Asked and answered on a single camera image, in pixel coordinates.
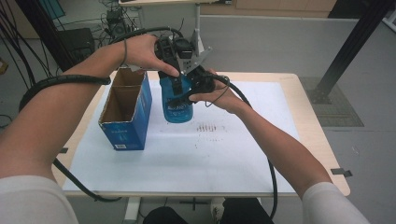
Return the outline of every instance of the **black pole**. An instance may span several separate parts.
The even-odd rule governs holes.
[[[58,36],[52,19],[40,5],[39,0],[15,1],[62,71],[66,71],[76,65],[77,63],[73,60],[61,38]]]
[[[388,13],[394,0],[374,0],[359,19],[329,69],[308,96],[313,104],[329,104],[328,97],[338,79],[361,50],[367,39]]]

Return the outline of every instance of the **blue cardboard box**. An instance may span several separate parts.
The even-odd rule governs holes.
[[[143,150],[149,126],[151,91],[147,74],[120,68],[111,84],[99,126],[116,150]]]

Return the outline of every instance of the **blue bottle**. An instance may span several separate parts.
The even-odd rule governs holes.
[[[179,94],[174,93],[172,88],[172,80],[174,77],[163,77],[160,78],[160,85],[162,89],[163,97],[163,115],[168,122],[171,123],[184,123],[192,119],[192,105],[183,103],[176,107],[172,107],[168,104],[169,101],[182,96],[184,93],[190,90],[191,82],[186,76],[181,76],[181,89],[182,92]]]

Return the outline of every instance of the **dark pants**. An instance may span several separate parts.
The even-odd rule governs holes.
[[[273,224],[256,198],[229,198],[223,203],[220,224]],[[143,224],[188,224],[170,207],[159,207],[146,216]]]

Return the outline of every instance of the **white sleeve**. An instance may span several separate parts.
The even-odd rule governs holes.
[[[0,179],[0,223],[71,224],[78,220],[54,181],[17,175]]]
[[[369,221],[332,183],[318,183],[303,196],[305,224],[364,224]]]

